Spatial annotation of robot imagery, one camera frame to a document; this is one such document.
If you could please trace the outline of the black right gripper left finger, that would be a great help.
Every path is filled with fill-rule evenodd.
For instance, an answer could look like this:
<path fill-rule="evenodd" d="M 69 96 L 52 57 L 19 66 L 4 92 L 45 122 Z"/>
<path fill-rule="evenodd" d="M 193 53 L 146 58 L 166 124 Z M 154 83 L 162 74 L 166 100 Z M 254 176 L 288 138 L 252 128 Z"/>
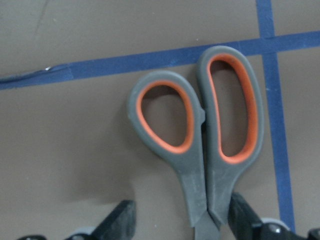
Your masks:
<path fill-rule="evenodd" d="M 136 232 L 136 203 L 122 200 L 104 220 L 89 233 L 76 232 L 68 240 L 131 240 Z"/>

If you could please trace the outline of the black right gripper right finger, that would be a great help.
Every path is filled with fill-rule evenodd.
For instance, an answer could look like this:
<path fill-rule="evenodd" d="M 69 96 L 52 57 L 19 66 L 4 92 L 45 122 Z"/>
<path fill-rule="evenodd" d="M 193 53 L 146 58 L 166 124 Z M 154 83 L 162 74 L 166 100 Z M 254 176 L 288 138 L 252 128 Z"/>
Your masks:
<path fill-rule="evenodd" d="M 237 192 L 231 195 L 228 225 L 237 240 L 318 240 L 320 229 L 299 236 L 275 220 L 264 222 Z"/>

